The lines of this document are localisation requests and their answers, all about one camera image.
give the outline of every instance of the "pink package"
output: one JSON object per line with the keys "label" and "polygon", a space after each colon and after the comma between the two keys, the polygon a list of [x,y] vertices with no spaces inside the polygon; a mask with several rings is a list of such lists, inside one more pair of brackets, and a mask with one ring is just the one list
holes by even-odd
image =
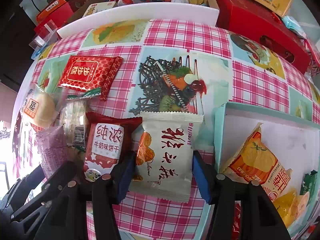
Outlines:
{"label": "pink package", "polygon": [[41,155],[41,167],[48,179],[68,160],[68,146],[63,126],[50,127],[36,134],[38,153]]}

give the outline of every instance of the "yellow snack package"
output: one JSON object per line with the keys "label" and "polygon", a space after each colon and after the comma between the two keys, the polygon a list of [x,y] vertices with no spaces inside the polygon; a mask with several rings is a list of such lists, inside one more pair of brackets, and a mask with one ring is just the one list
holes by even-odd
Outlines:
{"label": "yellow snack package", "polygon": [[293,188],[273,202],[286,228],[303,213],[308,200],[309,194],[297,196],[297,191]]}
{"label": "yellow snack package", "polygon": [[287,187],[291,169],[285,170],[276,156],[261,142],[262,123],[258,123],[247,140],[220,169],[233,181],[257,180],[274,201]]}

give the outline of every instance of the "blue gripper pad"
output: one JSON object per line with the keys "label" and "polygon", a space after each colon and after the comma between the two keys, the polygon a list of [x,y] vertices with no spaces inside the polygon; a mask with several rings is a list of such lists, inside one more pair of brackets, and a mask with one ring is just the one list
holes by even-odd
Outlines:
{"label": "blue gripper pad", "polygon": [[135,155],[132,155],[128,161],[128,165],[124,170],[118,185],[117,200],[120,203],[127,195],[129,185],[135,168]]}
{"label": "blue gripper pad", "polygon": [[193,155],[193,176],[196,179],[201,197],[209,204],[212,200],[210,190],[209,190],[209,182],[207,181],[204,171],[201,168],[201,165],[197,158]]}

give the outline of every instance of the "red square package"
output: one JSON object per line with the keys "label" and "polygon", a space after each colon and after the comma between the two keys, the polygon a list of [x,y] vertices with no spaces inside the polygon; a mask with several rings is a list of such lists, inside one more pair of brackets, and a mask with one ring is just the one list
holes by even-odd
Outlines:
{"label": "red square package", "polygon": [[70,56],[58,87],[83,92],[100,87],[100,100],[106,100],[122,61],[121,57]]}

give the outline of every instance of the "white snack package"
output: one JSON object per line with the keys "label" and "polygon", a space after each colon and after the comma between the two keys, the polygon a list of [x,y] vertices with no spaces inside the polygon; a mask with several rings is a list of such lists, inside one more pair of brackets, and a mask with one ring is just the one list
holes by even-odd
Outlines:
{"label": "white snack package", "polygon": [[144,133],[136,165],[138,179],[130,190],[177,202],[188,202],[195,139],[203,115],[141,112]]}

